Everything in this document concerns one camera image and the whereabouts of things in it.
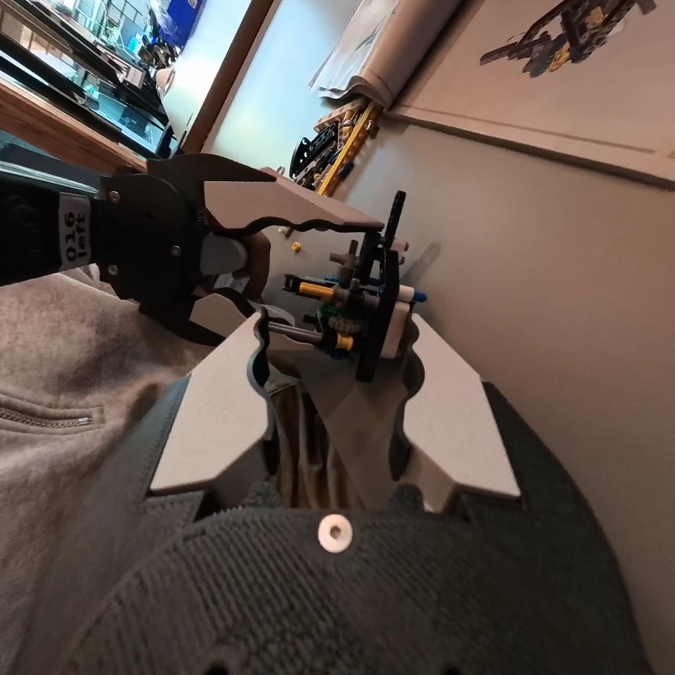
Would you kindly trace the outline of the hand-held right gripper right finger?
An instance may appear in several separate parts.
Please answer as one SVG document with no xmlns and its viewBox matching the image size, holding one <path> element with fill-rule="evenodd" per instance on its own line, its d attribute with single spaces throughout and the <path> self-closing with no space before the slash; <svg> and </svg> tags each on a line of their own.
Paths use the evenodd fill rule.
<svg viewBox="0 0 675 675">
<path fill-rule="evenodd" d="M 396 483 L 421 493 L 426 511 L 447 512 L 460 494 L 515 501 L 521 491 L 483 381 L 418 314 L 402 362 L 404 399 L 390 443 Z"/>
</svg>

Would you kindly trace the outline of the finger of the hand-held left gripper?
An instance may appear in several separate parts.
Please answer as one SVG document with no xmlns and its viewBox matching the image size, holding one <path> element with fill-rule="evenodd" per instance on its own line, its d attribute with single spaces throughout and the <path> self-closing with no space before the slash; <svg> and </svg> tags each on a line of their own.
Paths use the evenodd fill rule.
<svg viewBox="0 0 675 675">
<path fill-rule="evenodd" d="M 206 181 L 207 211 L 227 231 L 255 233 L 286 226 L 299 232 L 381 232 L 385 224 L 346 203 L 277 178 L 272 181 Z"/>
<path fill-rule="evenodd" d="M 293 316 L 286 310 L 249 301 L 239 291 L 231 288 L 217 289 L 203 298 L 198 298 L 190 314 L 190 321 L 223 338 L 228 338 L 261 307 L 266 309 L 272 323 L 295 327 Z M 327 358 L 315 346 L 301 344 L 293 338 L 276 333 L 271 334 L 266 354 L 269 362 L 282 371 L 291 371 L 298 359 Z"/>
</svg>

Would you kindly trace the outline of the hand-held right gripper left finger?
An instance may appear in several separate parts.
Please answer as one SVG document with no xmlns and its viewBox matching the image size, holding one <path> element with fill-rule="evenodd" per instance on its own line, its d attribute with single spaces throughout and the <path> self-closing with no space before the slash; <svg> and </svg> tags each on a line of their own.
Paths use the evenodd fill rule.
<svg viewBox="0 0 675 675">
<path fill-rule="evenodd" d="M 266 350 L 269 316 L 259 310 L 188 378 L 149 485 L 154 495 L 205 489 L 224 508 L 241 505 L 279 468 L 279 431 Z"/>
</svg>

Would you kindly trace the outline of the lego technic model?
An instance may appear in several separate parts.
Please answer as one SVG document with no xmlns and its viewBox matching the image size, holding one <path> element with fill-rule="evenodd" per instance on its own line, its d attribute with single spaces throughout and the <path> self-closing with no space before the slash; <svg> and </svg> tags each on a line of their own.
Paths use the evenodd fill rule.
<svg viewBox="0 0 675 675">
<path fill-rule="evenodd" d="M 409 243 L 396 238 L 406 193 L 396 192 L 384 232 L 365 233 L 350 241 L 347 252 L 331 253 L 337 265 L 331 277 L 316 279 L 286 274 L 283 291 L 319 302 L 303 321 L 314 330 L 289 328 L 286 336 L 334 358 L 358 356 L 356 379 L 371 382 L 379 362 L 401 352 L 409 316 L 427 295 L 400 281 L 401 254 Z"/>
</svg>

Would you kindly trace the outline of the pile of loose lego pieces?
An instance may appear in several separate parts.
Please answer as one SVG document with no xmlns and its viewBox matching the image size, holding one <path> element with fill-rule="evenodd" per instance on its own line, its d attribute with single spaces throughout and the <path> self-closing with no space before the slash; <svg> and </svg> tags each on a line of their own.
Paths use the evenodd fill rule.
<svg viewBox="0 0 675 675">
<path fill-rule="evenodd" d="M 288 177 L 299 186 L 330 197 L 354 168 L 367 139 L 377 134 L 384 107 L 366 97 L 320 118 L 312 138 L 301 138 L 291 157 Z"/>
</svg>

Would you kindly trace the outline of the lego instruction booklet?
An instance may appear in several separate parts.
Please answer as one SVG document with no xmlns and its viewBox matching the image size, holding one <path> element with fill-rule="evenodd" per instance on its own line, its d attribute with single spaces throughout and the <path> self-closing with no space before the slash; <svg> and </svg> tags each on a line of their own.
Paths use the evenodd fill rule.
<svg viewBox="0 0 675 675">
<path fill-rule="evenodd" d="M 673 1 L 362 1 L 309 86 L 674 183 Z"/>
</svg>

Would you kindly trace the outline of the person's left hand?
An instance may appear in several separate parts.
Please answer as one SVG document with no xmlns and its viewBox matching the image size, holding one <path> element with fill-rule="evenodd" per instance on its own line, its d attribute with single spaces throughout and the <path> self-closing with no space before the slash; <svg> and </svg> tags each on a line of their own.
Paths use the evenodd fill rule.
<svg viewBox="0 0 675 675">
<path fill-rule="evenodd" d="M 271 264 L 271 243 L 263 232 L 242 237 L 239 242 L 246 250 L 246 265 L 234 271 L 234 279 L 247 279 L 242 289 L 245 298 L 261 302 L 262 294 L 269 279 Z"/>
</svg>

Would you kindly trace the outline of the black framed glass panel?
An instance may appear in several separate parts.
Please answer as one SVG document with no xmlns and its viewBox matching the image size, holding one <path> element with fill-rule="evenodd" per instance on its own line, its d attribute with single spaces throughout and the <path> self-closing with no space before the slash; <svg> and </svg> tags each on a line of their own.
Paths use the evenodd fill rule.
<svg viewBox="0 0 675 675">
<path fill-rule="evenodd" d="M 56 35 L 1 7 L 1 77 L 70 115 L 144 158 L 168 156 L 173 131 L 156 91 L 128 75 L 147 75 L 124 62 L 107 61 L 95 52 L 94 63 Z"/>
</svg>

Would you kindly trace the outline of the blue plastic bin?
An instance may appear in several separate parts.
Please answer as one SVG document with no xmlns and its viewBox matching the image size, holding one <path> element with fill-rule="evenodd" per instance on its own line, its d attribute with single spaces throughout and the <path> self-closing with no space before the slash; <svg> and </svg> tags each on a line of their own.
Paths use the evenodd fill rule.
<svg viewBox="0 0 675 675">
<path fill-rule="evenodd" d="M 169 42 L 183 49 L 206 1 L 170 1 L 167 8 L 169 28 L 165 30 Z"/>
</svg>

